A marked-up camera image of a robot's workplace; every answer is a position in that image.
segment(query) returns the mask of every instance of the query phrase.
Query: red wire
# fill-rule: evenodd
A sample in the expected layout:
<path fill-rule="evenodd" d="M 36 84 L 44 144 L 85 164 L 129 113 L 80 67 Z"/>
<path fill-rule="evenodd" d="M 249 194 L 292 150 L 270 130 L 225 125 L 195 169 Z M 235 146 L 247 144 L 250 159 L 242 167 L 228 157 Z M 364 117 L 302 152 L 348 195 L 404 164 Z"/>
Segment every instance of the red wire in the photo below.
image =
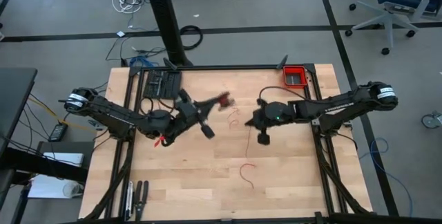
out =
<path fill-rule="evenodd" d="M 246 158 L 247 158 L 247 152 L 249 151 L 250 132 L 251 132 L 251 127 L 250 127 L 250 129 L 249 129 L 249 137 L 247 138 L 247 147 L 246 147 L 246 154 L 245 154 Z M 244 166 L 246 166 L 246 165 L 249 165 L 249 166 L 252 166 L 252 167 L 255 167 L 255 168 L 256 168 L 256 165 L 254 165 L 254 164 L 251 164 L 251 163 L 244 163 L 244 164 L 241 165 L 241 167 L 240 167 L 240 176 L 241 176 L 241 178 L 242 178 L 243 180 L 245 180 L 246 182 L 250 183 L 252 189 L 255 189 L 255 185 L 253 184 L 253 182 L 251 182 L 250 180 L 247 180 L 247 179 L 242 175 L 242 168 L 243 168 Z"/>
<path fill-rule="evenodd" d="M 227 116 L 227 120 L 228 120 L 228 121 L 229 121 L 229 118 L 230 118 L 234 113 L 236 113 L 236 115 L 239 115 L 239 114 L 240 114 L 240 110 L 239 110 L 238 107 L 236 107 L 236 106 L 232 106 L 232 109 L 233 109 L 234 111 L 233 111 L 232 113 L 230 113 L 229 116 Z M 239 123 L 240 123 L 240 122 L 239 122 L 237 119 L 234 119 L 234 120 L 232 120 L 232 121 L 229 121 L 229 129 L 231 129 L 232 124 L 236 124 L 236 125 L 237 125 L 237 124 L 239 124 Z M 251 133 L 251 127 L 250 127 L 250 129 L 249 129 L 249 135 L 248 135 L 248 137 L 247 137 L 247 146 L 246 146 L 245 158 L 247 158 L 247 152 L 249 151 L 249 145 L 250 145 L 250 133 Z M 241 165 L 241 167 L 240 167 L 240 176 L 241 176 L 241 178 L 242 178 L 244 181 L 250 183 L 252 189 L 255 189 L 255 185 L 253 184 L 253 182 L 251 182 L 250 180 L 247 180 L 247 179 L 242 175 L 242 168 L 243 168 L 244 166 L 247 166 L 247 165 L 256 168 L 256 165 L 254 165 L 254 164 L 251 164 L 251 163 L 244 163 L 244 164 Z"/>

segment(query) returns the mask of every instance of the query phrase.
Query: black device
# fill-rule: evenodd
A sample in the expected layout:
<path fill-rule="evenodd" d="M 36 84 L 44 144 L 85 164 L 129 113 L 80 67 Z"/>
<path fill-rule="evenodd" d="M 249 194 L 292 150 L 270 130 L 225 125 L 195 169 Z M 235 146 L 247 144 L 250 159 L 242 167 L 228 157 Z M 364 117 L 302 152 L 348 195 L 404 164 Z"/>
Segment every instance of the black device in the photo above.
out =
<path fill-rule="evenodd" d="M 52 133 L 50 133 L 48 141 L 60 142 L 63 139 L 67 128 L 68 128 L 67 124 L 64 123 L 56 124 L 54 129 L 52 130 Z"/>
<path fill-rule="evenodd" d="M 324 100 L 296 100 L 287 104 L 282 102 L 267 103 L 260 97 L 257 103 L 260 109 L 253 112 L 253 118 L 246 122 L 261 130 L 258 134 L 260 144 L 270 144 L 266 130 L 269 127 L 291 123 L 309 123 L 318 119 L 320 132 L 334 135 L 344 122 L 353 120 L 370 111 L 391 111 L 398 104 L 393 88 L 382 82 L 369 82 L 353 91 L 328 97 Z M 332 111 L 342 110 L 335 114 Z"/>
<path fill-rule="evenodd" d="M 150 1 L 169 60 L 175 65 L 192 66 L 184 53 L 172 0 Z"/>
<path fill-rule="evenodd" d="M 143 96 L 151 99 L 174 100 L 181 87 L 180 71 L 151 70 L 147 75 Z"/>
<path fill-rule="evenodd" d="M 138 181 L 137 188 L 135 190 L 135 223 L 141 221 L 144 206 L 147 203 L 147 195 L 149 192 L 149 181 Z"/>
<path fill-rule="evenodd" d="M 107 126 L 111 137 L 126 140 L 137 128 L 147 138 L 154 139 L 161 136 L 161 144 L 167 147 L 173 144 L 181 133 L 198 123 L 207 138 L 214 137 L 214 132 L 206 123 L 211 109 L 216 104 L 220 104 L 220 110 L 225 109 L 234 101 L 229 99 L 229 93 L 222 93 L 217 97 L 196 102 L 184 89 L 181 89 L 174 104 L 178 111 L 176 116 L 172 116 L 171 111 L 161 109 L 141 115 L 109 102 L 92 88 L 74 89 L 67 100 L 59 102 L 65 103 L 64 108 L 67 112 L 90 116 Z"/>

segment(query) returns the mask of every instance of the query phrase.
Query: black desk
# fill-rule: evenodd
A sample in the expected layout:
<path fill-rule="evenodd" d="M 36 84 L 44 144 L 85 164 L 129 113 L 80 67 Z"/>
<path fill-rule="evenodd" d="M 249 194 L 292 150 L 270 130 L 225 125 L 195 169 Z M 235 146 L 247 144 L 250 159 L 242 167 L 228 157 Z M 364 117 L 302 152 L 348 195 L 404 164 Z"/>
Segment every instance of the black desk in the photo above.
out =
<path fill-rule="evenodd" d="M 35 68 L 0 68 L 0 135 L 11 138 L 21 112 L 34 85 Z M 0 156 L 3 155 L 8 141 L 0 138 Z M 0 209 L 12 183 L 14 169 L 0 170 Z"/>
<path fill-rule="evenodd" d="M 0 209 L 11 184 L 27 185 L 26 188 L 29 189 L 28 181 L 32 174 L 57 176 L 83 183 L 88 175 L 88 170 L 84 167 L 68 165 L 8 147 L 8 139 L 19 121 L 36 74 L 35 68 L 0 68 Z"/>

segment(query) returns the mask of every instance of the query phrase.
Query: red object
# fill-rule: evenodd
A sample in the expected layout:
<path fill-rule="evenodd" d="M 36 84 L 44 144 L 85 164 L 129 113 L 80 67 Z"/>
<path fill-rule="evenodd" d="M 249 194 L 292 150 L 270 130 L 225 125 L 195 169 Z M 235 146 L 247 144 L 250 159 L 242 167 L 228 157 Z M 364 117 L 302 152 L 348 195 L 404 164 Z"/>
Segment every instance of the red object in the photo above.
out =
<path fill-rule="evenodd" d="M 158 138 L 157 142 L 155 142 L 155 144 L 153 145 L 153 147 L 157 147 L 161 141 L 164 140 L 164 136 L 161 136 L 160 138 Z"/>
<path fill-rule="evenodd" d="M 305 88 L 307 79 L 303 66 L 284 66 L 284 83 L 288 88 Z"/>

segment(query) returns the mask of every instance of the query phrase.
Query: chair base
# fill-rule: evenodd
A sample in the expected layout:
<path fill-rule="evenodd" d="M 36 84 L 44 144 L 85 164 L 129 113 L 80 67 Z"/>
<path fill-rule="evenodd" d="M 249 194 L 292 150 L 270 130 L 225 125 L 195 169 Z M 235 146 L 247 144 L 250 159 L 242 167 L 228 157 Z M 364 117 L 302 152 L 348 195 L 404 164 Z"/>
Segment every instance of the chair base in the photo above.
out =
<path fill-rule="evenodd" d="M 402 21 L 396 15 L 394 15 L 393 13 L 390 13 L 386 10 L 380 10 L 374 6 L 371 6 L 371 5 L 361 2 L 361 1 L 358 1 L 358 5 L 364 6 L 365 8 L 367 8 L 368 10 L 370 10 L 372 12 L 375 12 L 379 16 L 377 16 L 373 19 L 370 19 L 368 21 L 365 21 L 361 24 L 353 26 L 352 30 L 358 30 L 360 28 L 364 28 L 364 27 L 371 26 L 374 24 L 382 24 L 382 25 L 384 25 L 385 32 L 387 34 L 388 48 L 394 47 L 393 24 L 397 24 L 397 25 L 404 27 L 406 29 L 409 29 L 409 30 L 413 30 L 414 32 L 409 32 L 407 34 L 408 37 L 412 37 L 414 35 L 414 33 L 419 30 L 416 26 Z M 386 48 L 383 49 L 383 54 L 387 55 L 389 53 L 389 51 L 387 52 L 387 51 L 385 51 L 385 49 Z"/>

